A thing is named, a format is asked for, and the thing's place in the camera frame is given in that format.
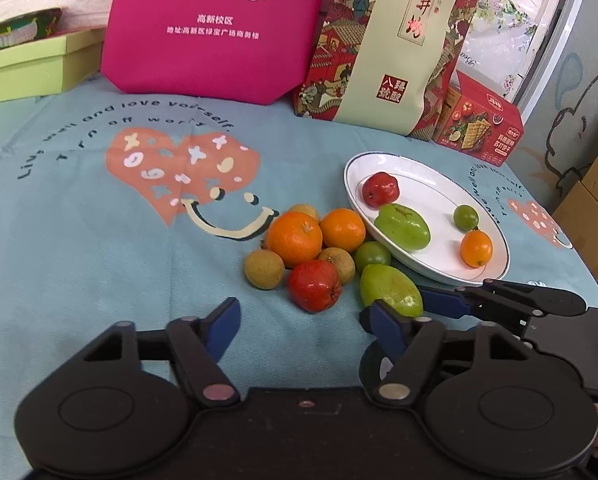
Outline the green patterned bowl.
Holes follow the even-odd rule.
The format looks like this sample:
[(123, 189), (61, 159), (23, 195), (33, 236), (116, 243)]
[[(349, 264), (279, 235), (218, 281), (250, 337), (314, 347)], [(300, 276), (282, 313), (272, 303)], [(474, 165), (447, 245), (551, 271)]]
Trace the green patterned bowl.
[(0, 50), (51, 37), (62, 16), (62, 9), (49, 8), (0, 21)]

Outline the magenta tote bag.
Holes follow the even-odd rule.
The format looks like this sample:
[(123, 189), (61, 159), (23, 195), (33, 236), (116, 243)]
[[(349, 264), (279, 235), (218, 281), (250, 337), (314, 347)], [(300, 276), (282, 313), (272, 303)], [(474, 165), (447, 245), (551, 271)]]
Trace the magenta tote bag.
[(126, 93), (267, 105), (296, 89), (323, 0), (113, 0), (102, 73)]

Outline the red wax apple on plate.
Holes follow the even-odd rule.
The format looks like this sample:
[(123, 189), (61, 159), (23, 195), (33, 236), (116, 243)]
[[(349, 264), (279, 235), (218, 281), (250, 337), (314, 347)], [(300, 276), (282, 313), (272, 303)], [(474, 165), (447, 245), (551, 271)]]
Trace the red wax apple on plate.
[(394, 203), (399, 196), (398, 180), (384, 171), (370, 176), (362, 186), (362, 197), (365, 204), (374, 209)]

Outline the white oval plate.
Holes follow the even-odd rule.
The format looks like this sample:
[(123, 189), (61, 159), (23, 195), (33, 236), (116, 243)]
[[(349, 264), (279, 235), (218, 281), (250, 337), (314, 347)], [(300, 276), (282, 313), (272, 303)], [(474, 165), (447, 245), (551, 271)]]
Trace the white oval plate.
[[(379, 171), (397, 179), (400, 189), (397, 203), (413, 209), (426, 221), (431, 236), (426, 248), (406, 252), (376, 228), (378, 211), (364, 202), (362, 186)], [(351, 207), (365, 222), (367, 232), (404, 266), (425, 278), (453, 286), (480, 285), (485, 280), (505, 278), (510, 253), (502, 230), (474, 197), (437, 170), (404, 156), (366, 152), (348, 160), (343, 169), (343, 183)], [(453, 212), (459, 205), (468, 205), (477, 211), (479, 229), (492, 240), (493, 257), (479, 269), (467, 266), (459, 255), (464, 234), (453, 222)]]

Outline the red green liquor gift bag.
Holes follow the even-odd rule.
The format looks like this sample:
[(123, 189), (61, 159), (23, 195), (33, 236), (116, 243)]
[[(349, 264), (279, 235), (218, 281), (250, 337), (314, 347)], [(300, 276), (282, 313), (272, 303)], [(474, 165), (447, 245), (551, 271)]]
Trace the red green liquor gift bag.
[(299, 117), (429, 141), (479, 0), (331, 0)]

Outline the red wax apple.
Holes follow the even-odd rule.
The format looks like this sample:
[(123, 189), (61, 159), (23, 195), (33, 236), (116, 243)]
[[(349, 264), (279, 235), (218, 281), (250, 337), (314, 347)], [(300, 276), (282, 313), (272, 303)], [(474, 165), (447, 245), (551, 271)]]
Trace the red wax apple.
[(398, 180), (384, 171), (370, 176), (362, 186), (362, 197), (365, 204), (374, 209), (394, 203), (399, 196)]
[(316, 314), (328, 310), (339, 300), (341, 281), (332, 263), (315, 259), (299, 263), (290, 271), (287, 289), (298, 308)]

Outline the red cracker box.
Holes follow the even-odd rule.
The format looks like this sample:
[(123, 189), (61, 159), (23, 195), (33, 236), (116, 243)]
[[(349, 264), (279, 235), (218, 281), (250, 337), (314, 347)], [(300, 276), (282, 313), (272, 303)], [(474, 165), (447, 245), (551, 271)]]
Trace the red cracker box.
[(523, 135), (517, 107), (479, 81), (458, 73), (448, 88), (433, 142), (500, 167)]

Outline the teal printed tablecloth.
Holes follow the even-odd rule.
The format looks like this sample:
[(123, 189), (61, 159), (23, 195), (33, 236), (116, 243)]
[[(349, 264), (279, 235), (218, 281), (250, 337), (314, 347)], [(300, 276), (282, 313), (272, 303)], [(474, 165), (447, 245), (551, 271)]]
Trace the teal printed tablecloth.
[(234, 385), (350, 387), (371, 342), (357, 322), (357, 286), (335, 307), (311, 315), (284, 289), (261, 292), (244, 278), (257, 240), (227, 240), (186, 214), (165, 222), (106, 157), (129, 127), (165, 135), (167, 172), (185, 150), (217, 146), (221, 136), (260, 157), (256, 174), (200, 207), (219, 229), (237, 230), (262, 211), (309, 204), (320, 212), (348, 203), (342, 174), (354, 155), (387, 152), (442, 172), (476, 194), (502, 229), (514, 282), (572, 289), (590, 313), (561, 330), (568, 354), (598, 392), (598, 285), (579, 255), (534, 232), (509, 208), (532, 196), (505, 167), (393, 133), (302, 119), (284, 102), (271, 106), (180, 96), (124, 96), (93, 79), (59, 96), (0, 104), (0, 479), (24, 476), (16, 441), (17, 404), (105, 328), (131, 321), (160, 330), (202, 316), (227, 297), (243, 317), (222, 367)]

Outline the light green box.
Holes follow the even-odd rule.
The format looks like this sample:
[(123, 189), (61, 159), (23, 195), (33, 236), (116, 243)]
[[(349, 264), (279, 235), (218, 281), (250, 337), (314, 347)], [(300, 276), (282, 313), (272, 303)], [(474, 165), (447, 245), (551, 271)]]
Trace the light green box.
[(101, 67), (105, 28), (62, 32), (0, 51), (0, 102), (52, 96)]

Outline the small green lime on plate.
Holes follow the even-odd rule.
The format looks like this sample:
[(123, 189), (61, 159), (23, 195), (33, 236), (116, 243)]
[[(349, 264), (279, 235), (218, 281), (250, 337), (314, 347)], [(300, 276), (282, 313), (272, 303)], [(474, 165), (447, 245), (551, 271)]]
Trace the small green lime on plate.
[(479, 226), (479, 214), (469, 205), (459, 205), (453, 212), (453, 221), (460, 232), (468, 233)]

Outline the green fruit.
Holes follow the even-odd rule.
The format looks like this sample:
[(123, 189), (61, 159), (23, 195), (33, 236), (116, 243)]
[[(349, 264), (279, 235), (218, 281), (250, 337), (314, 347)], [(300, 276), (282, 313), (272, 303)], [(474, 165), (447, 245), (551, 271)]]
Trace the green fruit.
[(400, 204), (381, 206), (374, 226), (406, 252), (418, 252), (430, 244), (430, 229), (424, 218), (415, 210)]
[(414, 282), (393, 266), (369, 264), (360, 278), (360, 294), (364, 308), (376, 300), (383, 300), (406, 318), (418, 318), (424, 314), (421, 293)]

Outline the green fruit on plate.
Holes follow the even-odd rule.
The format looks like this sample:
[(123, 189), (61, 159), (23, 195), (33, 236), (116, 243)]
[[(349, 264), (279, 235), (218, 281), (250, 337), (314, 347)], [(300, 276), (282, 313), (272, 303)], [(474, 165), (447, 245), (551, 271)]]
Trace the green fruit on plate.
[(400, 204), (381, 206), (374, 226), (406, 252), (418, 252), (430, 244), (430, 229), (424, 218), (415, 210)]

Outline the small green lime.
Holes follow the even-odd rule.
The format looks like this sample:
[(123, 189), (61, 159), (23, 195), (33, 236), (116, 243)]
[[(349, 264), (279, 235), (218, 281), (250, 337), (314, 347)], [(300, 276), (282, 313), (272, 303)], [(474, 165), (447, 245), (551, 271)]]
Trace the small green lime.
[(373, 240), (372, 242), (364, 242), (354, 252), (354, 262), (357, 272), (363, 273), (366, 266), (370, 264), (383, 264), (384, 266), (390, 266), (392, 255), (389, 250)]
[(479, 226), (479, 214), (469, 205), (459, 205), (453, 212), (453, 221), (460, 232), (468, 233)]

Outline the large orange front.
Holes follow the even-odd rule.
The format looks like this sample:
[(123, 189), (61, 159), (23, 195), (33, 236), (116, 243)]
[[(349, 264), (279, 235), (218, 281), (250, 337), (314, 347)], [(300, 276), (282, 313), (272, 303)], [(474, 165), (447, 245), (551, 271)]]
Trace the large orange front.
[(265, 247), (280, 256), (285, 267), (316, 259), (322, 250), (320, 225), (307, 214), (290, 211), (276, 218), (264, 241)]

